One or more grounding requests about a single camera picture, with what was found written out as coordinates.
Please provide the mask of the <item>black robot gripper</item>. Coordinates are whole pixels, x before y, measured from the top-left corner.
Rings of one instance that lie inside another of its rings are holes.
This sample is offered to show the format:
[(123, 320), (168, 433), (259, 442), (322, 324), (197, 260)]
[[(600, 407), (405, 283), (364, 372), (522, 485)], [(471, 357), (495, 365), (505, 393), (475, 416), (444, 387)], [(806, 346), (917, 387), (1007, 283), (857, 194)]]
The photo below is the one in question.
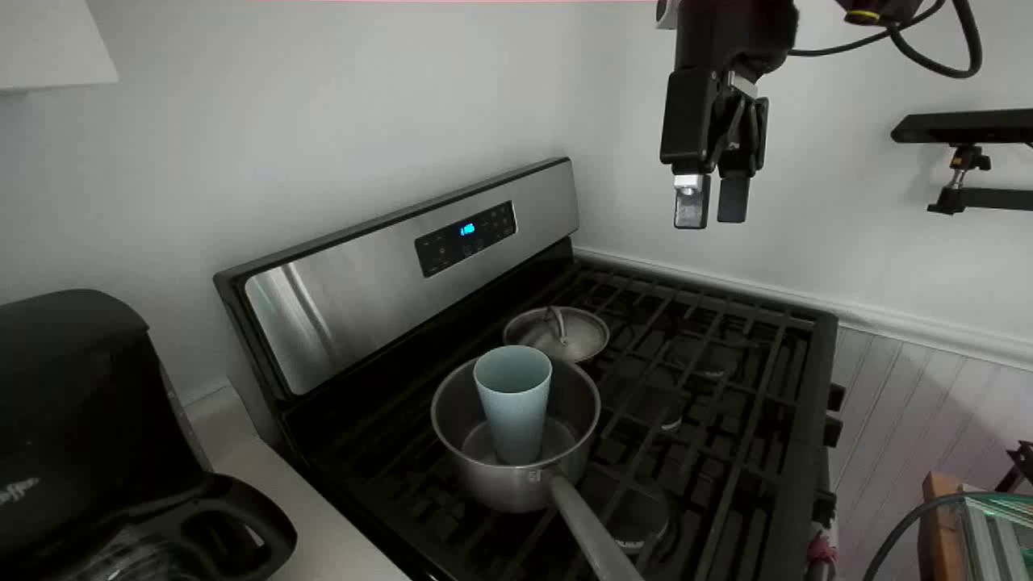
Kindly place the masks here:
[(658, 157), (675, 179), (678, 228), (704, 228), (712, 171), (721, 222), (744, 222), (749, 173), (767, 157), (770, 99), (759, 76), (786, 65), (798, 34), (794, 0), (658, 0), (657, 26), (675, 31)]

